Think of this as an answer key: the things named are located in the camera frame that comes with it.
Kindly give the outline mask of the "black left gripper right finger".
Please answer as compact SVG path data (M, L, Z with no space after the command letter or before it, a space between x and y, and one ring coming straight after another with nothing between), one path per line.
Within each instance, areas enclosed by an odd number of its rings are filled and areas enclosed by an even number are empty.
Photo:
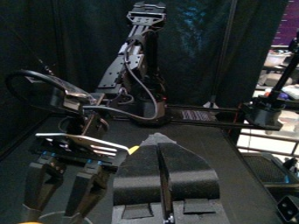
M156 134L162 224L229 224L220 185L205 160L165 135Z

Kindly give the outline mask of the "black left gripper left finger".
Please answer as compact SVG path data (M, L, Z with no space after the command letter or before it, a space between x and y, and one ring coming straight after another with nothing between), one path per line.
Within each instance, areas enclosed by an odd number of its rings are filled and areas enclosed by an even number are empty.
M117 168L110 224L164 224L156 150L165 140L149 135Z

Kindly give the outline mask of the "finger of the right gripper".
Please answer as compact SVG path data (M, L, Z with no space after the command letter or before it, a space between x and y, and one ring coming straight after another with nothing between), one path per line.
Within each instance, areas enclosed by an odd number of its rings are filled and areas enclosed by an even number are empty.
M62 224L82 224L108 190L109 172L101 166L85 167L77 173L62 215Z
M22 222L37 222L52 195L62 183L64 164L56 158L40 158L29 164L22 199Z

